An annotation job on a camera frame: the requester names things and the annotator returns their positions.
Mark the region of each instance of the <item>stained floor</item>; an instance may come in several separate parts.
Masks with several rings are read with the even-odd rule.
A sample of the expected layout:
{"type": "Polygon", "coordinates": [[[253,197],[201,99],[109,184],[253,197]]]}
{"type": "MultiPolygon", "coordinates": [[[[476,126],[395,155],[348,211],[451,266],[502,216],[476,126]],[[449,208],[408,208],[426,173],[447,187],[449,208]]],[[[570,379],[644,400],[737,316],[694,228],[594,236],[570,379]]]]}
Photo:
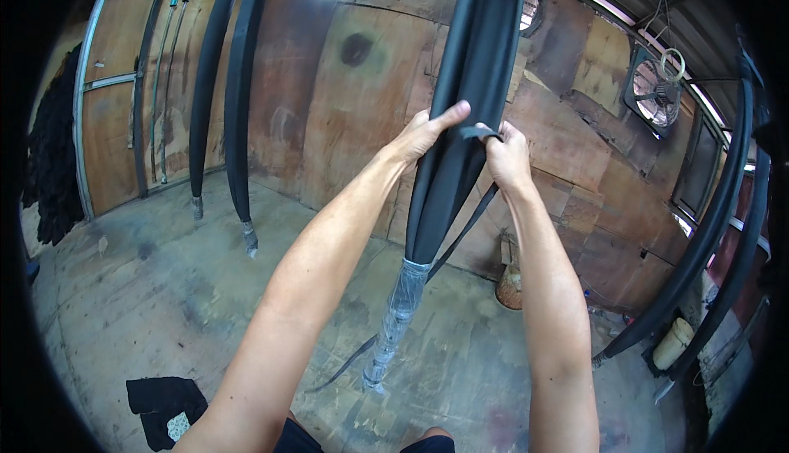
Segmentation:
{"type": "MultiPolygon", "coordinates": [[[[69,397],[109,451],[150,451],[129,410],[125,380],[192,378],[210,401],[282,255],[314,211],[250,178],[261,240],[245,255],[224,173],[206,177],[205,217],[192,219],[188,184],[133,201],[40,250],[33,286],[46,348],[69,397]]],[[[371,238],[339,308],[321,333],[292,410],[329,453],[398,451],[432,425],[458,451],[525,451],[529,371],[521,313],[493,297],[494,282],[447,266],[385,378],[365,392],[360,358],[328,379],[380,322],[402,247],[371,238]]],[[[566,317],[557,314],[556,318],[566,317]]],[[[621,329],[592,316],[593,352],[621,329]]],[[[636,346],[594,374],[601,451],[681,451],[683,414],[672,396],[655,407],[636,346]]]]}

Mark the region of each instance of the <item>forearm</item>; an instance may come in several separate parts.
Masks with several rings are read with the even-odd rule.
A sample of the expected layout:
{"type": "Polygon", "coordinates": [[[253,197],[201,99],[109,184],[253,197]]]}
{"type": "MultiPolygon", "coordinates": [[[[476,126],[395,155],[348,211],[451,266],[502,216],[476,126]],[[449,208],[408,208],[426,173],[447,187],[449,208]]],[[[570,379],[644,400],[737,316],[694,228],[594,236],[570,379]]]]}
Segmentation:
{"type": "Polygon", "coordinates": [[[589,366],[586,301],[556,228],[533,183],[508,195],[518,234],[523,319],[533,372],[589,366]]]}
{"type": "Polygon", "coordinates": [[[401,172],[380,152],[301,232],[271,276],[259,311],[295,317],[320,332],[401,172]]]}
{"type": "Polygon", "coordinates": [[[179,446],[274,447],[312,348],[401,170],[380,152],[301,232],[271,276],[211,406],[179,446]]]}

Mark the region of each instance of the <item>black shorts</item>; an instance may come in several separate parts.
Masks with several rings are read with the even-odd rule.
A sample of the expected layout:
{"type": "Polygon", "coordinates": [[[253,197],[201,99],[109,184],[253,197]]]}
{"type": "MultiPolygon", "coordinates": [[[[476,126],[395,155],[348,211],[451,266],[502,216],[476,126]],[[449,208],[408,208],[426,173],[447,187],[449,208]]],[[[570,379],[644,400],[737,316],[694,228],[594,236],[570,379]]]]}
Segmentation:
{"type": "MultiPolygon", "coordinates": [[[[321,444],[299,424],[287,419],[274,453],[323,453],[323,450],[321,444]]],[[[454,453],[454,441],[446,436],[432,436],[417,441],[400,453],[454,453]]]]}

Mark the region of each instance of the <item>hanging black material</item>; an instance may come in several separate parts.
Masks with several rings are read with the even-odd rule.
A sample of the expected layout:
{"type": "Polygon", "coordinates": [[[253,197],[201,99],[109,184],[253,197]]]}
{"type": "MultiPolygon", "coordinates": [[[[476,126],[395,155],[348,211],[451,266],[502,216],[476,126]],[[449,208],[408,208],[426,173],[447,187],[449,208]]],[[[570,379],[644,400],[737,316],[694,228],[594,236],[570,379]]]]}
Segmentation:
{"type": "Polygon", "coordinates": [[[672,381],[679,380],[693,363],[694,359],[712,338],[715,330],[724,320],[728,310],[743,291],[745,277],[750,273],[751,263],[754,260],[761,225],[764,222],[764,213],[767,210],[767,181],[770,173],[770,158],[764,150],[757,151],[756,170],[754,172],[754,185],[750,191],[750,206],[745,217],[743,232],[737,242],[737,249],[731,259],[731,265],[726,272],[724,283],[718,290],[718,295],[713,301],[709,312],[704,316],[701,325],[696,331],[690,344],[671,365],[668,377],[672,381]]]}
{"type": "Polygon", "coordinates": [[[28,136],[30,155],[22,205],[39,202],[38,240],[57,245],[75,223],[84,219],[76,183],[74,150],[74,81],[80,60],[77,45],[68,53],[63,72],[55,76],[35,113],[28,136]]]}
{"type": "Polygon", "coordinates": [[[233,206],[242,222],[249,217],[249,183],[247,182],[247,124],[249,119],[249,85],[252,59],[255,57],[257,32],[266,0],[242,0],[233,32],[230,60],[227,64],[225,89],[225,164],[231,187],[233,206]]]}
{"type": "Polygon", "coordinates": [[[632,347],[654,331],[674,310],[679,298],[699,276],[718,247],[743,180],[743,168],[748,155],[754,116],[754,90],[750,83],[750,69],[742,57],[738,59],[738,66],[742,76],[738,85],[737,117],[731,136],[731,146],[726,156],[724,170],[720,174],[720,181],[715,188],[709,206],[707,206],[704,219],[701,220],[701,224],[685,248],[682,259],[679,260],[665,282],[663,290],[633,324],[625,328],[603,351],[594,357],[593,365],[595,367],[600,366],[606,359],[632,347]]]}
{"type": "Polygon", "coordinates": [[[485,162],[484,147],[461,129],[498,129],[518,50],[523,0],[458,0],[433,94],[430,118],[461,99],[468,118],[442,133],[417,169],[406,227],[406,259],[432,263],[485,162]]]}
{"type": "MultiPolygon", "coordinates": [[[[227,24],[231,20],[235,0],[214,0],[214,7],[205,28],[200,59],[195,76],[195,93],[192,98],[192,116],[189,122],[189,181],[192,183],[192,197],[200,198],[203,191],[203,169],[205,152],[208,145],[208,122],[211,118],[211,104],[214,97],[216,73],[219,71],[219,57],[225,41],[227,24]]],[[[199,218],[203,218],[202,204],[199,218]]]]}

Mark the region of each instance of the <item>plastic bucket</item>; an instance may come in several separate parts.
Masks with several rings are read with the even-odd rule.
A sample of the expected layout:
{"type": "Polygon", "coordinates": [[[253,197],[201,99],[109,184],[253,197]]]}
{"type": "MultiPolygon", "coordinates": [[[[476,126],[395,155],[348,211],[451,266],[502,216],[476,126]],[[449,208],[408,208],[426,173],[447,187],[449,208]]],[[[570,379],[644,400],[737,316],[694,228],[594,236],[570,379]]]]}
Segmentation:
{"type": "Polygon", "coordinates": [[[655,347],[652,360],[655,367],[664,371],[674,364],[693,339],[694,331],[687,321],[677,318],[671,323],[671,329],[666,333],[663,341],[655,347]]]}

